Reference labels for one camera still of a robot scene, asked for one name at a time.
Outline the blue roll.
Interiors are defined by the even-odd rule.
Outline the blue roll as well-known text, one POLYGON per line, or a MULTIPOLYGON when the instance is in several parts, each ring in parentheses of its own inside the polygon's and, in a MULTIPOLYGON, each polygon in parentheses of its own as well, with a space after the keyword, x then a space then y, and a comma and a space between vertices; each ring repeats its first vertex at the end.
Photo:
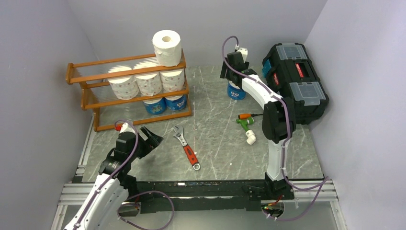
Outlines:
POLYGON ((165 97, 165 103, 168 109, 172 111, 180 111, 187 105, 186 95, 165 97))
POLYGON ((165 112, 167 106, 164 98, 157 98, 143 101, 144 107, 149 114, 159 115, 165 112))
POLYGON ((233 100, 243 100, 246 97, 246 92, 232 81, 229 81, 227 85, 227 95, 233 100))

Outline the orange wooden shelf rack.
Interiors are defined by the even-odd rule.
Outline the orange wooden shelf rack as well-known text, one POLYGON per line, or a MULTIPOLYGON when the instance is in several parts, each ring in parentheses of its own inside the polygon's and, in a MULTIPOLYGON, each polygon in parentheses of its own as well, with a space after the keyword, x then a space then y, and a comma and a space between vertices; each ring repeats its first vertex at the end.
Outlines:
POLYGON ((138 102, 145 100, 159 99, 172 96, 188 96, 190 93, 187 82, 179 91, 158 93, 153 96, 142 96, 138 94, 136 97, 128 100, 118 99, 111 88, 109 79, 118 77, 131 77, 139 74, 147 74, 170 70, 186 70, 185 57, 181 57, 181 61, 174 67, 156 66, 145 67, 140 69, 122 70, 110 73, 109 70, 117 65, 126 65, 133 67, 141 62, 156 61, 155 54, 144 54, 139 56, 121 57, 107 59, 94 62, 69 63, 66 71, 66 82, 69 85, 79 84, 81 88, 80 106, 82 110, 92 110, 93 112, 93 130, 96 132, 115 129, 115 124, 101 125, 101 114, 107 109, 112 109, 114 106, 122 104, 136 105, 138 102))

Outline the dotted white roll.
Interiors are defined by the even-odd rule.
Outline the dotted white roll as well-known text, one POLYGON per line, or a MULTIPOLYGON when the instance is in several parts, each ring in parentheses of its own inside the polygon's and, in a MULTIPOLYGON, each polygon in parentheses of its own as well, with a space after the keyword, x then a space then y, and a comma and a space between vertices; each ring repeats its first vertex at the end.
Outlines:
POLYGON ((130 100, 139 93, 139 87, 136 78, 133 75, 110 78, 108 82, 118 99, 130 100))
POLYGON ((183 89, 185 82, 183 69, 161 71, 160 77, 165 92, 176 92, 183 89))
POLYGON ((135 78, 144 96, 154 96, 163 90, 159 71, 136 74, 135 78))

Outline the dotted white roll front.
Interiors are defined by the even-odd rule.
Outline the dotted white roll front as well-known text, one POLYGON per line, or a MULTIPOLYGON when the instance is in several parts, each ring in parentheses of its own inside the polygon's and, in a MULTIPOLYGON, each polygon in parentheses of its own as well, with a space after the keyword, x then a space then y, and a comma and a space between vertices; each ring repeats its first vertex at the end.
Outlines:
POLYGON ((163 90, 159 71, 136 74, 135 78, 144 96, 154 96, 163 90))

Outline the plain white paper roll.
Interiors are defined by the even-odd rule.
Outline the plain white paper roll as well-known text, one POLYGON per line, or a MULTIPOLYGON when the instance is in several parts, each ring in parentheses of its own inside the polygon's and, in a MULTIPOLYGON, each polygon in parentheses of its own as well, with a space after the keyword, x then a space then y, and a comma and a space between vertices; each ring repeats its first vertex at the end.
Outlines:
POLYGON ((181 61, 182 47, 180 35, 173 30, 161 30, 152 38, 157 62, 161 66, 174 67, 181 61))

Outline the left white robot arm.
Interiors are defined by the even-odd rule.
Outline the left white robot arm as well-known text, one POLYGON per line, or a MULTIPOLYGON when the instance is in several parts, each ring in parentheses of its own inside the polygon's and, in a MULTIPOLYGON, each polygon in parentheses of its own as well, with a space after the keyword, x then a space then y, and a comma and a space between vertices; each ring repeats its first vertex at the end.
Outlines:
POLYGON ((66 230, 103 230, 109 218, 124 201, 132 201, 138 193, 136 178, 128 173, 131 164, 157 148, 163 137, 146 127, 139 131, 129 123, 117 125, 115 147, 101 163, 96 181, 66 230))

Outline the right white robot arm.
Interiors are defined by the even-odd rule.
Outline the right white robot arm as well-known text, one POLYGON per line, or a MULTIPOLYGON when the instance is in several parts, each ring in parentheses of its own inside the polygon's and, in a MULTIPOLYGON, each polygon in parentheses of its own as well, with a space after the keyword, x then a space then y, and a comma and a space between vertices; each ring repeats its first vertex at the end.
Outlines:
POLYGON ((285 175, 287 147, 294 131, 295 120, 289 115, 291 100, 272 91, 244 62, 241 52, 223 57, 224 71, 220 75, 251 95, 262 107, 262 132, 268 140, 269 161, 265 176, 264 194, 277 198, 284 189, 290 189, 285 175))

